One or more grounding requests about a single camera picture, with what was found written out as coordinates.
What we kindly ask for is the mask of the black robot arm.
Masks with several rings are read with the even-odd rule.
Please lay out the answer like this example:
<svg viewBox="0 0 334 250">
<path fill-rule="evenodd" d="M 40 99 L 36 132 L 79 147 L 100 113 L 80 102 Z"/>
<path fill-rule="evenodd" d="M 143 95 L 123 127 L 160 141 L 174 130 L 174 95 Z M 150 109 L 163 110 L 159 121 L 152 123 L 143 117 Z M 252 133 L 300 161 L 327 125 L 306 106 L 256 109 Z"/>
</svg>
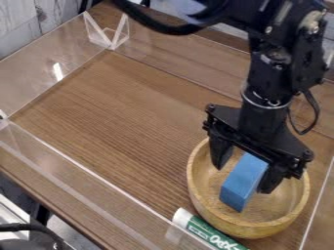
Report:
<svg viewBox="0 0 334 250">
<path fill-rule="evenodd" d="M 319 110 L 310 88 L 323 83 L 329 69 L 322 47 L 327 25 L 323 0 L 174 0 L 182 25 L 152 18 L 129 0 L 115 6 L 143 26 L 167 35 L 190 35 L 224 23 L 243 30 L 250 41 L 250 73 L 239 108 L 206 106 L 211 162 L 222 168 L 238 147 L 268 164 L 256 190 L 271 192 L 284 179 L 299 178 L 314 159 L 299 141 L 307 133 L 291 117 L 294 96 Z"/>
</svg>

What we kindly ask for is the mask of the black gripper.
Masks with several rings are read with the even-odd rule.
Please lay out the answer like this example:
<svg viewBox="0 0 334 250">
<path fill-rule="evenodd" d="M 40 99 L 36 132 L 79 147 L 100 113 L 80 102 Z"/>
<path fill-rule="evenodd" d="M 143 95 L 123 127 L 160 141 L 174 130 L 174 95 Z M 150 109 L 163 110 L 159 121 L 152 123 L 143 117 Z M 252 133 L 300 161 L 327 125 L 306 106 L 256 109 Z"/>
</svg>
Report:
<svg viewBox="0 0 334 250">
<path fill-rule="evenodd" d="M 239 107 L 208 104 L 203 130 L 208 137 L 211 163 L 222 170 L 238 147 L 267 163 L 256 191 L 270 194 L 283 179 L 299 179 L 314 159 L 313 151 L 292 134 L 292 93 L 266 92 L 247 86 Z"/>
</svg>

